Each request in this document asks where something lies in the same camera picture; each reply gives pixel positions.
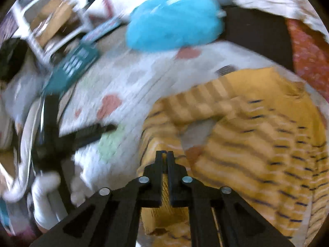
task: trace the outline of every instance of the metal screw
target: metal screw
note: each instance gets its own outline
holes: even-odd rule
[[[147,177],[147,176],[141,176],[140,178],[139,178],[139,182],[140,183],[147,183],[148,181],[150,181],[150,179]]]
[[[184,183],[191,183],[193,181],[193,178],[190,176],[184,176],[182,180]]]
[[[227,186],[222,187],[220,190],[221,190],[224,194],[230,194],[230,193],[232,192],[232,189],[231,189],[230,187],[227,187]]]
[[[106,196],[106,195],[108,195],[108,194],[110,194],[110,190],[108,189],[108,188],[102,188],[100,191],[99,191],[99,194],[101,195],[101,196]]]

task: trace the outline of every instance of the red patterned cloth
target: red patterned cloth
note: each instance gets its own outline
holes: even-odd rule
[[[329,102],[329,44],[303,22],[287,19],[295,72]]]

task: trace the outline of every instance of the blue plastic bag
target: blue plastic bag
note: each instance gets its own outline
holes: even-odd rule
[[[221,12],[214,0],[147,0],[130,15],[127,45],[154,52],[211,43],[224,30]]]

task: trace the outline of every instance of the striped fabric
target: striped fabric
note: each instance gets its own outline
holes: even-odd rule
[[[273,77],[273,73],[271,70],[272,77],[266,80],[278,83],[281,78]],[[304,110],[308,112],[297,112],[296,118],[292,118],[291,113],[281,111],[278,103],[269,100],[259,85],[252,89],[254,92],[242,93],[241,87],[235,84],[232,76],[225,76],[157,101],[144,123],[138,174],[154,161],[157,150],[172,150],[176,162],[184,165],[190,176],[215,188],[232,187],[289,239],[300,227],[312,200],[307,232],[310,241],[325,219],[329,187],[325,135],[319,137],[309,125],[317,124],[315,128],[322,132],[321,122],[307,122],[305,118],[305,114],[314,118],[313,105],[304,101],[308,96],[299,94],[299,109],[304,103]],[[286,81],[283,84],[284,88],[286,84],[293,85]],[[273,93],[271,96],[281,99],[273,85],[268,83],[268,86]],[[287,90],[291,93],[293,89],[288,86]],[[290,111],[296,99],[295,94],[292,95]],[[208,118],[215,118],[217,123],[203,153],[197,160],[190,161],[184,154],[179,135],[189,124]],[[167,184],[163,186],[163,196],[160,209],[142,210],[148,234],[157,228],[168,230],[172,225],[188,221],[186,209],[169,206]]]

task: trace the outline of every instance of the yellow object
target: yellow object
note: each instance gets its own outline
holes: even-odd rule
[[[179,135],[191,123],[217,119],[201,155],[187,160]],[[142,175],[157,150],[172,150],[176,162],[205,185],[231,186],[283,235],[300,227],[312,199],[306,242],[325,219],[328,154],[325,128],[301,83],[273,68],[232,72],[184,93],[158,100],[144,122],[139,145]],[[188,246],[187,209],[169,206],[164,178],[160,209],[142,209],[147,234],[165,228],[157,246]]]

